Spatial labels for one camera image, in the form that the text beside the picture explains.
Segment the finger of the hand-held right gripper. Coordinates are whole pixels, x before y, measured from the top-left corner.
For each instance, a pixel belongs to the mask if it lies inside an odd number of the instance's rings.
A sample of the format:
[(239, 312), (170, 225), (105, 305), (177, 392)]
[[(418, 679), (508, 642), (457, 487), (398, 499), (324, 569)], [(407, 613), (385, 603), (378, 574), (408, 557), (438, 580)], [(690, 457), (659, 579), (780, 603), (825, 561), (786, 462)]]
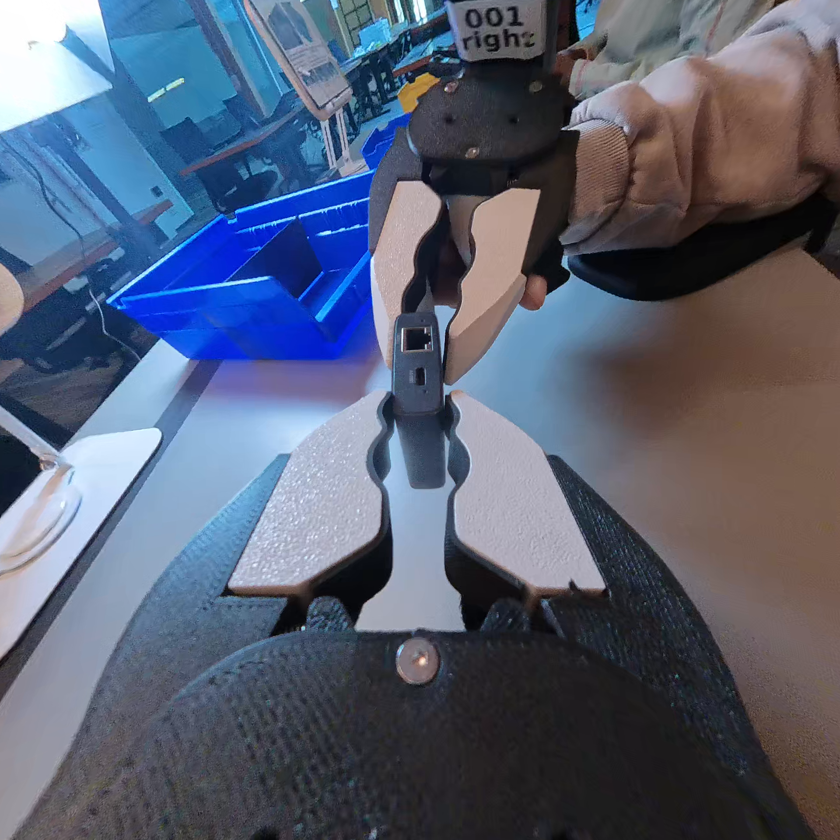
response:
[(485, 355), (518, 306), (526, 286), (524, 262), (540, 192), (512, 188), (479, 202), (465, 196), (450, 202), (454, 240), (469, 247), (459, 301), (445, 342), (444, 381), (453, 385)]
[(393, 373), (397, 319), (407, 313), (435, 314), (430, 273), (440, 246), (445, 205), (421, 181), (395, 184), (371, 257), (371, 299), (376, 338)]

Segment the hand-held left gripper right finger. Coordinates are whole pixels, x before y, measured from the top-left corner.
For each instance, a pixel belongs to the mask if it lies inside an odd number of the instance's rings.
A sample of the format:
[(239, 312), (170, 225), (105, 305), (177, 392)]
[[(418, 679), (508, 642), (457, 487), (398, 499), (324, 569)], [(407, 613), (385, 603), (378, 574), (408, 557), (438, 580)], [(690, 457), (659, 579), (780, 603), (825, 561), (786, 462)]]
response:
[(607, 585), (543, 449), (504, 416), (452, 391), (447, 562), (453, 586), (475, 604), (516, 592), (525, 604)]

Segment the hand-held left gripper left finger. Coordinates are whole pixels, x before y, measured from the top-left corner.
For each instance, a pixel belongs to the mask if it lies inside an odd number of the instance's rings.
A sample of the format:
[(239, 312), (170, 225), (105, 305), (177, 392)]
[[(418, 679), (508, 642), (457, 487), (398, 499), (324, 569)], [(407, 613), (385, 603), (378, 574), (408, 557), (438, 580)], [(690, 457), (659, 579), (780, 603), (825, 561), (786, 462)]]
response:
[(378, 546), (389, 526), (378, 452), (391, 436), (392, 394), (373, 391), (290, 453), (227, 582), (239, 596), (309, 602)]

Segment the black ethernet port adapter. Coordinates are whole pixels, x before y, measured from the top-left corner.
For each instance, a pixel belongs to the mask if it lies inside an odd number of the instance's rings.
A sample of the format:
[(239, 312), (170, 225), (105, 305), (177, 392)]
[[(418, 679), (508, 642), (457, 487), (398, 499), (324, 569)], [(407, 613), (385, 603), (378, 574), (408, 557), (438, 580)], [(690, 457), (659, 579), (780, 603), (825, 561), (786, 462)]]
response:
[(446, 480), (445, 393), (438, 321), (415, 311), (395, 321), (392, 405), (411, 488), (435, 490)]

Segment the person's right forearm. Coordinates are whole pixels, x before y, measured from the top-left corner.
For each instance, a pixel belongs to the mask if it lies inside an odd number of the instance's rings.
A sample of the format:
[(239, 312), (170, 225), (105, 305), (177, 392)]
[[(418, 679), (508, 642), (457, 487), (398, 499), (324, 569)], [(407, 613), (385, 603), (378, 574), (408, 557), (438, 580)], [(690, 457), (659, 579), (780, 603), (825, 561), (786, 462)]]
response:
[(838, 2), (785, 2), (714, 56), (583, 100), (565, 252), (669, 247), (816, 193), (838, 204), (838, 36)]

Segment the person's right hand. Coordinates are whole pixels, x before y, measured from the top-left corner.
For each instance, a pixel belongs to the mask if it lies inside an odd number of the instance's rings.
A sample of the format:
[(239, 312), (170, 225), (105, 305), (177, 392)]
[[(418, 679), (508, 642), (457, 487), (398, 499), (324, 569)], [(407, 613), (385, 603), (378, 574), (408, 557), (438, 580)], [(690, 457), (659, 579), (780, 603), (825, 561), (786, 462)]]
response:
[(460, 301), (459, 284), (473, 257), (469, 244), (469, 222), (485, 196), (449, 196), (448, 233), (440, 249), (437, 274), (429, 287), (437, 306), (457, 309)]

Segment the yellow plastic bin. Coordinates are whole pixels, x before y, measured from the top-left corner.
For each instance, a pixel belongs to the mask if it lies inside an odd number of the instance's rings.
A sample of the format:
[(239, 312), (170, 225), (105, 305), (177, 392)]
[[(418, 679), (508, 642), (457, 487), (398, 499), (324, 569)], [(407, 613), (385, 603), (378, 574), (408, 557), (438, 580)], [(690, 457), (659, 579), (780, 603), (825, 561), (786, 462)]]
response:
[(439, 78), (424, 72), (413, 80), (403, 84), (397, 93), (398, 101), (405, 114), (409, 114), (417, 107), (419, 99), (432, 87), (439, 83)]

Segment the blue plastic bin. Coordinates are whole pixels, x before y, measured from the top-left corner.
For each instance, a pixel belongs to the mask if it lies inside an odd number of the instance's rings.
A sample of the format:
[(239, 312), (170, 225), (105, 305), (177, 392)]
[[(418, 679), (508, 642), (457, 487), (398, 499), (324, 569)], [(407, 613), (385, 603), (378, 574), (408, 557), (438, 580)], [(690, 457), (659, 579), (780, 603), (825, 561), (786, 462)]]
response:
[(389, 121), (385, 126), (374, 129), (369, 134), (361, 147), (361, 153), (371, 172), (376, 170), (382, 158), (391, 148), (397, 130), (407, 127), (411, 117), (411, 113), (404, 113)]
[(107, 303), (194, 361), (336, 359), (371, 315), (373, 175), (219, 216)]

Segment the person's torso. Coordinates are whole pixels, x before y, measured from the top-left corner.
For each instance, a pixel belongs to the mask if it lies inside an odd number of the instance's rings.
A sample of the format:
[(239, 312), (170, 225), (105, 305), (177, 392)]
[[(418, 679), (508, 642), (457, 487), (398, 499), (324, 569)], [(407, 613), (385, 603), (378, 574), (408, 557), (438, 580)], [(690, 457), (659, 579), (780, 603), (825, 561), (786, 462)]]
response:
[(603, 1), (592, 31), (557, 55), (555, 69), (578, 102), (640, 81), (682, 57), (717, 54), (775, 1)]

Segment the wooden table with black legs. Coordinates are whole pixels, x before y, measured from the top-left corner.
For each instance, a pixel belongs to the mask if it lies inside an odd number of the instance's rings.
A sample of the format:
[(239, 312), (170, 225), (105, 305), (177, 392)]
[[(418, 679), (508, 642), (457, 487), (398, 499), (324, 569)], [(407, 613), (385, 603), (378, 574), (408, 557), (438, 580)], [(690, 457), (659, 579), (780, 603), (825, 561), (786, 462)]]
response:
[(270, 164), (279, 161), (281, 166), (286, 166), (284, 161), (287, 154), (279, 149), (282, 144), (297, 137), (297, 120), (303, 111), (303, 106), (298, 105), (278, 120), (239, 132), (212, 149), (196, 124), (184, 120), (179, 127), (184, 129), (183, 139), (190, 149), (184, 154), (191, 157), (191, 160), (180, 170), (180, 177), (195, 175), (204, 185), (211, 201), (218, 205), (224, 204), (225, 195), (237, 191), (242, 183), (256, 178), (249, 166), (251, 158), (268, 161)]
[(44, 301), (70, 280), (83, 275), (101, 259), (121, 249), (126, 256), (149, 266), (159, 253), (159, 246), (150, 237), (150, 251), (135, 251), (126, 234), (119, 227), (107, 226), (83, 235), (81, 242), (60, 248), (55, 254), (27, 268), (17, 278), (6, 266), (1, 266), (1, 332), (10, 330), (25, 312)]

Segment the wooden board document stand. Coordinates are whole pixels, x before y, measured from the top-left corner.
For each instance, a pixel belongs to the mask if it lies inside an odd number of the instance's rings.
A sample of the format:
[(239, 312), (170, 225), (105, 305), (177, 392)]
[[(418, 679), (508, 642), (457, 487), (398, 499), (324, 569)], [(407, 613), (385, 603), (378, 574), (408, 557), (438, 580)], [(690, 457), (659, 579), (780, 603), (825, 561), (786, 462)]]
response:
[(315, 21), (299, 1), (245, 1), (245, 11), (302, 105), (318, 122), (330, 171), (368, 171), (351, 156), (345, 108), (352, 88)]

